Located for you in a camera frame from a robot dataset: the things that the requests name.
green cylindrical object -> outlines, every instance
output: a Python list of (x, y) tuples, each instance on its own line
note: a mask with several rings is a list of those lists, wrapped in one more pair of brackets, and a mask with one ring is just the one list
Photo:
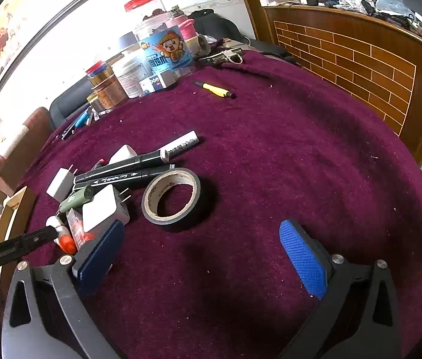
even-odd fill
[(86, 186), (78, 190), (76, 193), (71, 194), (67, 199), (59, 204), (59, 213), (64, 213), (72, 208), (78, 208), (91, 201), (94, 196), (94, 189), (91, 186)]

cartoon character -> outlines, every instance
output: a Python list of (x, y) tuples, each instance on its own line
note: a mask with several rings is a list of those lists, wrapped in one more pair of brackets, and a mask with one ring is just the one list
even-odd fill
[(155, 47), (154, 50), (160, 51), (161, 56), (170, 58), (172, 64), (179, 63), (179, 59), (186, 54), (183, 39), (172, 30), (168, 31), (167, 35), (164, 36)]

yellow pen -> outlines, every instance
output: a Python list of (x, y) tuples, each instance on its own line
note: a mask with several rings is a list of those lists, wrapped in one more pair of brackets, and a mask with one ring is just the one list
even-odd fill
[(218, 95), (220, 97), (229, 97), (229, 98), (236, 97), (236, 95), (233, 92), (229, 92), (229, 90), (210, 85), (209, 83), (204, 83), (204, 82), (199, 82), (199, 81), (193, 81), (193, 83), (194, 85), (202, 87), (203, 89), (207, 89), (210, 92), (213, 92), (215, 95)]

white jar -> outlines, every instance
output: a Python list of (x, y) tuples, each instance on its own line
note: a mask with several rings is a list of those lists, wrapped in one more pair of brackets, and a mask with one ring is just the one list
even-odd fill
[(125, 54), (124, 58), (113, 64), (113, 71), (129, 98), (142, 95), (140, 81), (153, 74), (142, 49)]

purple tablecloth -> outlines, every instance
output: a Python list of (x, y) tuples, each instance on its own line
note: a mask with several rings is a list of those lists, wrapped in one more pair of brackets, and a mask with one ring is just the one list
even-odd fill
[[(202, 137), (176, 163), (210, 186), (210, 215), (170, 234), (143, 217), (136, 191), (124, 245), (86, 301), (130, 358), (275, 357), (317, 304), (279, 242), (288, 217), (330, 253), (363, 264), (385, 259), (403, 353), (422, 336), (422, 174), (384, 122), (336, 87), (249, 51), (241, 66), (207, 67), (67, 141), (54, 140), (61, 130), (23, 181), (38, 193), (31, 230), (57, 210), (46, 188), (60, 167), (84, 172), (124, 144), (146, 153), (190, 130)], [(47, 244), (27, 259), (36, 266), (59, 255)]]

